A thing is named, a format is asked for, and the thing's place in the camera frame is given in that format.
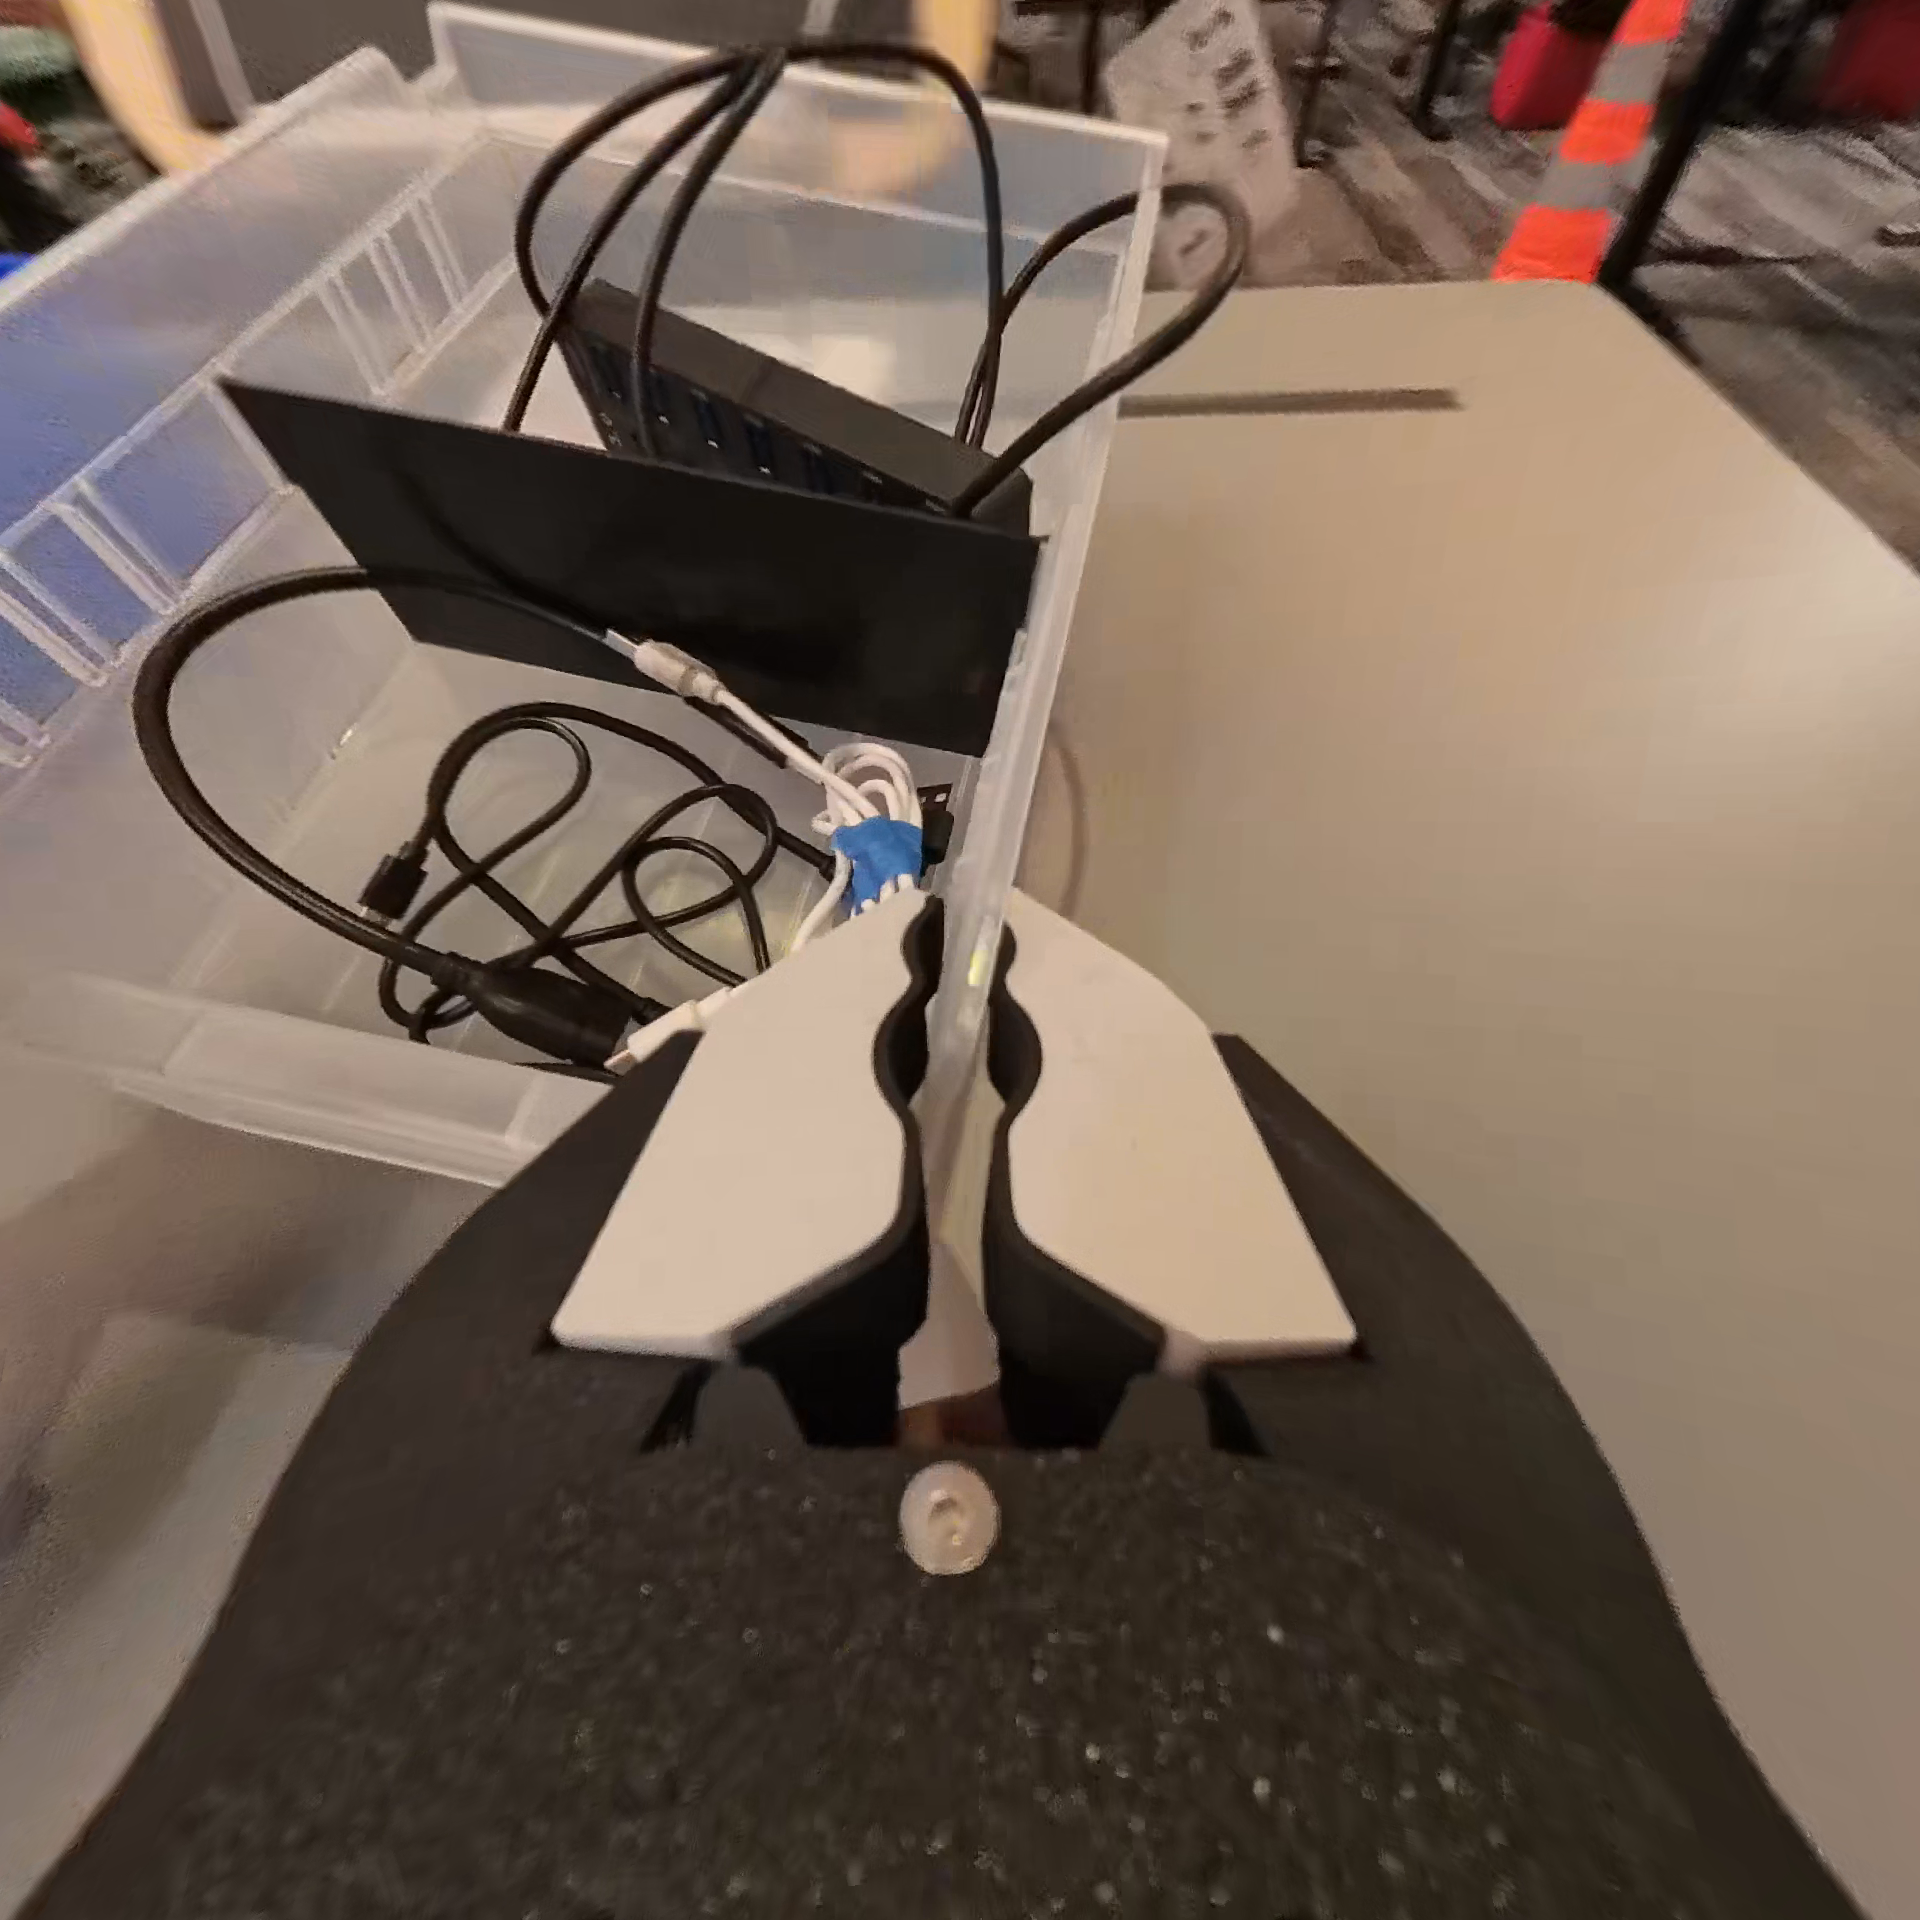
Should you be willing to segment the black usb hub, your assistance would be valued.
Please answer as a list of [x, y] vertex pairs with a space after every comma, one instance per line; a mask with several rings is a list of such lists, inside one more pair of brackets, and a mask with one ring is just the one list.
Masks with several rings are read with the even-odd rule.
[[904, 516], [951, 516], [988, 471], [988, 442], [961, 442], [681, 305], [659, 305], [655, 367], [633, 376], [633, 305], [633, 295], [582, 286], [556, 339], [607, 456]]

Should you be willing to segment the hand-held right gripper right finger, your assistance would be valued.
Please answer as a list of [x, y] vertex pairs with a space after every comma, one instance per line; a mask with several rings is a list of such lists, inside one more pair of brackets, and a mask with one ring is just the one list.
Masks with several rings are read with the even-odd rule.
[[1094, 1453], [1140, 1379], [1356, 1352], [1212, 1024], [1030, 890], [1000, 901], [988, 1079], [976, 1273], [1017, 1453]]

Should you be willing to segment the orange striped traffic cone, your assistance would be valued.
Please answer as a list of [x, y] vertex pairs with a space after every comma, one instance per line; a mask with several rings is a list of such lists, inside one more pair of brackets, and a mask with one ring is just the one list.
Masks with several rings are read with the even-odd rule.
[[1653, 138], [1688, 0], [1626, 0], [1582, 107], [1571, 116], [1535, 201], [1519, 205], [1492, 286], [1591, 286], [1621, 232], [1621, 179]]

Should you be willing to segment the clear plastic storage bin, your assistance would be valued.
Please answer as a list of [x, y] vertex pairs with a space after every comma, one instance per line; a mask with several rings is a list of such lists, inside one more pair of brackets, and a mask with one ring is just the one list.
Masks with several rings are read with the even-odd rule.
[[56, 1079], [442, 1182], [601, 1095], [539, 981], [617, 1031], [750, 989], [832, 890], [824, 792], [739, 719], [413, 641], [226, 376], [601, 442], [566, 316], [633, 295], [890, 400], [1035, 538], [988, 752], [927, 795], [943, 1107], [1030, 838], [1116, 400], [1035, 442], [1140, 316], [1157, 138], [973, 107], [885, 50], [687, 50], [428, 11], [200, 175], [0, 286], [0, 1144]]

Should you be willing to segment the grey desk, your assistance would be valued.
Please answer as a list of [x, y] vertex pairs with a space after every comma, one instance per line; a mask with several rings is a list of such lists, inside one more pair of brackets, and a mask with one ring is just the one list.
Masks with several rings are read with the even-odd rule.
[[1920, 1908], [1920, 577], [1591, 295], [1245, 295], [1116, 430], [1017, 882], [1511, 1295]]

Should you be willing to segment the printed tag stand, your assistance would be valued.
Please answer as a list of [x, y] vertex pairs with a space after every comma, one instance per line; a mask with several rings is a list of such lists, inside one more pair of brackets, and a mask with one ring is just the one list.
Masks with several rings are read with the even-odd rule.
[[1219, 179], [1245, 224], [1245, 295], [1281, 286], [1300, 213], [1292, 116], [1258, 0], [1177, 0], [1106, 57], [1106, 116], [1168, 138], [1157, 286], [1190, 295], [1226, 256], [1212, 205], [1177, 205], [1184, 179]]

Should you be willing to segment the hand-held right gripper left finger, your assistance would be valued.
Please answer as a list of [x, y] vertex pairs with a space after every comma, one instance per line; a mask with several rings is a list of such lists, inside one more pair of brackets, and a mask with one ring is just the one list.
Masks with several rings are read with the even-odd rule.
[[943, 901], [771, 958], [628, 1079], [659, 1095], [552, 1338], [566, 1352], [739, 1364], [784, 1379], [813, 1453], [904, 1434], [927, 1330], [927, 1007]]

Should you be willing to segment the white cable bundle blue tape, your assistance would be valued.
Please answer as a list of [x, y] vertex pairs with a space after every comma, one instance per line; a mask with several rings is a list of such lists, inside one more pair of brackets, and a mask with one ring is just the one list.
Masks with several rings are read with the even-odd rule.
[[[754, 742], [771, 742], [800, 777], [824, 792], [824, 849], [832, 849], [832, 890], [809, 905], [809, 928], [790, 934], [790, 958], [832, 928], [832, 905], [860, 918], [917, 918], [927, 905], [927, 795], [906, 777], [904, 742], [800, 742], [784, 719], [760, 719], [739, 689], [721, 689], [693, 652], [681, 641], [633, 641], [633, 639], [601, 639], [617, 658], [633, 658], [655, 689], [668, 689], [681, 703], [705, 703], [721, 719], [739, 719]], [[617, 1057], [601, 1060], [607, 1079], [628, 1079], [633, 1060], [655, 1060], [668, 1041], [705, 1041], [730, 1024], [730, 1007], [760, 1011], [760, 981], [721, 989], [705, 1007], [668, 1007], [659, 1024], [641, 1024], [633, 1041], [617, 1041]]]

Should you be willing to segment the black divider panel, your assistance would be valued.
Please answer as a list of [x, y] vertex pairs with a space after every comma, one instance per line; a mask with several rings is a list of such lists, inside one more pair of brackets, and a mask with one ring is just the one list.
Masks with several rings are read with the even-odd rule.
[[1035, 538], [226, 376], [413, 641], [628, 689], [681, 641], [771, 719], [988, 752]]

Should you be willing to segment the red bag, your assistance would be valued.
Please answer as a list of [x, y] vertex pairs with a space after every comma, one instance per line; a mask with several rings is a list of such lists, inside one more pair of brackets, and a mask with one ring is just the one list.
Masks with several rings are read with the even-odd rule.
[[1522, 0], [1492, 65], [1492, 133], [1571, 133], [1591, 99], [1610, 22], [1621, 0]]

